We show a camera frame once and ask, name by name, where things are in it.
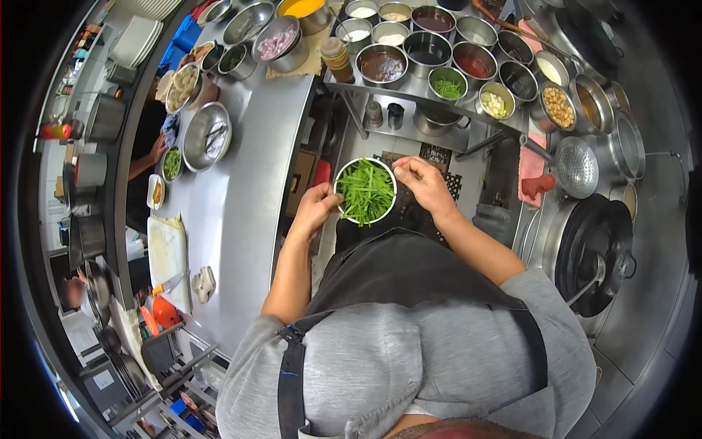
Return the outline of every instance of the green vegetable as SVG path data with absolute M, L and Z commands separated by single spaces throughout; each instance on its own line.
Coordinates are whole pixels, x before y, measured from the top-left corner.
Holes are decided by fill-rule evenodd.
M 436 92 L 446 99 L 458 99 L 461 96 L 461 84 L 448 79 L 437 79 L 432 82 Z
M 337 190 L 344 196 L 341 218 L 353 218 L 359 227 L 380 218 L 395 197 L 390 174 L 366 159 L 344 169 L 336 182 Z
M 180 151 L 177 148 L 171 148 L 166 151 L 164 159 L 164 177 L 167 180 L 172 180 L 180 170 Z

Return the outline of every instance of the red sauce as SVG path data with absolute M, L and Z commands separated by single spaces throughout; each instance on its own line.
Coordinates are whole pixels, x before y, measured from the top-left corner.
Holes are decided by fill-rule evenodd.
M 485 62 L 473 55 L 457 55 L 456 64 L 470 76 L 478 79 L 490 77 L 490 69 Z

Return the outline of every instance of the black apron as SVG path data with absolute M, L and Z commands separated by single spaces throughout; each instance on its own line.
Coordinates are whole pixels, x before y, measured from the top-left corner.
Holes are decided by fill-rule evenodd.
M 412 308 L 448 299 L 508 309 L 524 333 L 536 391 L 548 386 L 543 337 L 524 302 L 506 294 L 452 251 L 416 232 L 393 228 L 334 254 L 305 316 L 279 331 L 288 341 L 278 378 L 282 439 L 298 439 L 298 429 L 305 426 L 303 337 L 307 331 L 335 310 L 351 305 L 398 303 Z M 309 434 L 309 428 L 303 432 Z

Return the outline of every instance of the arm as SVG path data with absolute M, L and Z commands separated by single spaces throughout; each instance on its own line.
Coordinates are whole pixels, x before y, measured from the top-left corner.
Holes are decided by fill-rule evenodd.
M 305 192 L 278 255 L 273 285 L 263 302 L 261 315 L 271 315 L 288 325 L 305 314 L 312 293 L 310 243 L 329 217 L 329 212 L 342 201 L 343 196 L 335 195 L 330 183 L 322 183 Z
M 158 163 L 166 149 L 168 149 L 166 147 L 166 135 L 162 131 L 151 147 L 151 152 L 149 154 L 129 163 L 129 179 L 135 178 Z
M 517 255 L 462 215 L 438 169 L 419 157 L 403 157 L 392 168 L 397 180 L 407 185 L 417 202 L 432 214 L 451 249 L 470 267 L 497 285 L 527 271 Z

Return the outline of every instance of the hand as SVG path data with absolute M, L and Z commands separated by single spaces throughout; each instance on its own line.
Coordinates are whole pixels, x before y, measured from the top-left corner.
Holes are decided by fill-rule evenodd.
M 458 211 L 441 172 L 424 159 L 403 157 L 392 164 L 392 169 L 397 180 L 412 191 L 417 202 L 432 214 L 435 221 Z
M 164 134 L 164 132 L 161 131 L 161 134 L 159 134 L 159 137 L 156 139 L 154 145 L 151 147 L 151 152 L 149 152 L 149 157 L 151 158 L 153 164 L 159 162 L 161 156 L 167 149 L 168 148 L 166 147 L 166 134 Z
M 288 238 L 298 237 L 311 242 L 329 218 L 329 213 L 343 201 L 344 196 L 335 194 L 331 183 L 322 183 L 307 190 L 298 206 Z

